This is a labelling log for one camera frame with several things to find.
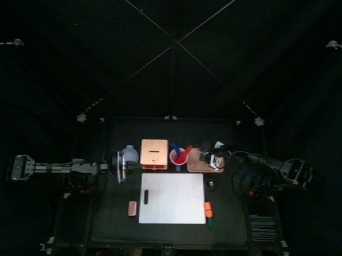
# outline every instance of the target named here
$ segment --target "cup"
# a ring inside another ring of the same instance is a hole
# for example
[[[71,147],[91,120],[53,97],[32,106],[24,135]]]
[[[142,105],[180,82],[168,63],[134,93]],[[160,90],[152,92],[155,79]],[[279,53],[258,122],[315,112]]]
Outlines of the cup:
[[[183,148],[179,148],[179,151],[180,151],[180,154],[183,153],[184,149]],[[180,166],[183,164],[187,163],[187,160],[188,160],[188,154],[187,154],[187,157],[184,159],[184,161],[182,163],[176,163],[175,162],[175,159],[178,158],[178,155],[176,155],[176,151],[172,149],[171,152],[170,152],[170,161],[171,163],[175,165],[175,166]]]

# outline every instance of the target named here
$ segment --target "red object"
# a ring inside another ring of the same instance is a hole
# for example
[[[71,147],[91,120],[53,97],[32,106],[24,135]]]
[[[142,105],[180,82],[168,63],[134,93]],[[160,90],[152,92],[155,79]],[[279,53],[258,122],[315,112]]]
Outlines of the red object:
[[[211,208],[211,203],[210,202],[204,202],[204,212],[206,212],[206,217],[207,218],[212,218],[214,212],[212,212],[212,208]]]
[[[180,163],[183,163],[186,161],[187,154],[191,151],[191,149],[192,149],[192,146],[188,146],[187,149],[182,152],[182,155],[179,157],[176,157],[176,159],[175,159],[175,163],[176,164],[180,164]]]

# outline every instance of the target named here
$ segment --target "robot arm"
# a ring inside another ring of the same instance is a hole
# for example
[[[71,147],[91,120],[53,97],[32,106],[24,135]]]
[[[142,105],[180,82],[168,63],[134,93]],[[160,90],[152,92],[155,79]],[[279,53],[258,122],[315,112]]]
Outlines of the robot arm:
[[[28,155],[17,155],[9,165],[8,180],[25,181],[35,173],[40,174],[68,174],[77,172],[83,174],[96,175],[106,172],[108,166],[106,163],[89,164],[83,159],[73,159],[69,163],[36,163]]]

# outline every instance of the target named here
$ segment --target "wooden block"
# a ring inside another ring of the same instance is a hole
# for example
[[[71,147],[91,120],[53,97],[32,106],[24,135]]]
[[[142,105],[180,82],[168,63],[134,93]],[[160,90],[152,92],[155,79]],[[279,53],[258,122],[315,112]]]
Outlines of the wooden block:
[[[166,170],[168,163],[168,141],[143,139],[140,151],[143,169]]]

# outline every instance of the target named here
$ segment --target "table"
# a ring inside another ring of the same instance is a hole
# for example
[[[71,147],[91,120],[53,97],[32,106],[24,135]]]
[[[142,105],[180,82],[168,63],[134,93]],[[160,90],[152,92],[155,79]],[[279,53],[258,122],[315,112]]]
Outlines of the table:
[[[134,145],[140,152],[140,142],[144,138],[168,139],[183,147],[196,146],[203,140],[212,143],[220,141],[227,145],[238,145],[244,150],[267,153],[262,128],[251,121],[119,119],[107,123],[104,133],[103,152],[98,155],[106,155],[107,159],[111,159],[112,153],[128,144]],[[100,177],[103,189],[84,206],[88,207],[84,214],[87,223],[83,225],[84,235],[79,235],[77,239],[71,238],[72,232],[67,230],[72,229],[72,222],[68,221],[69,228],[57,232],[59,245],[77,244],[79,247],[89,248],[160,248],[162,250],[247,250],[251,244],[248,243],[248,218],[244,214],[246,205],[232,193],[231,186],[235,167],[236,160],[231,159],[222,173],[204,173],[204,180],[212,179],[216,184],[214,190],[204,190],[204,199],[211,202],[214,208],[214,229],[200,224],[139,224],[138,216],[128,217],[128,202],[131,200],[139,202],[140,198],[142,173],[151,172],[134,169],[127,173],[124,184],[118,184],[114,174]],[[174,173],[175,167],[170,165],[163,172]],[[182,172],[187,172],[186,166],[182,166]],[[60,224],[65,223],[63,216],[59,220]]]

